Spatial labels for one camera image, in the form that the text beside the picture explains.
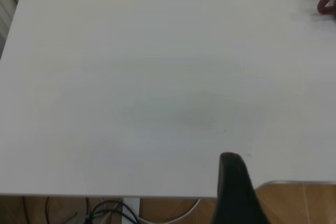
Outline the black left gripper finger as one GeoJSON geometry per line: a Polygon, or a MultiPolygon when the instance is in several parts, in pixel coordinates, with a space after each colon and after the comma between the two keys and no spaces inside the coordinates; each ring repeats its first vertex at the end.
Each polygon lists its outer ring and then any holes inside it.
{"type": "Polygon", "coordinates": [[[269,223],[259,203],[242,157],[222,153],[219,158],[217,204],[212,223],[269,223]]]}

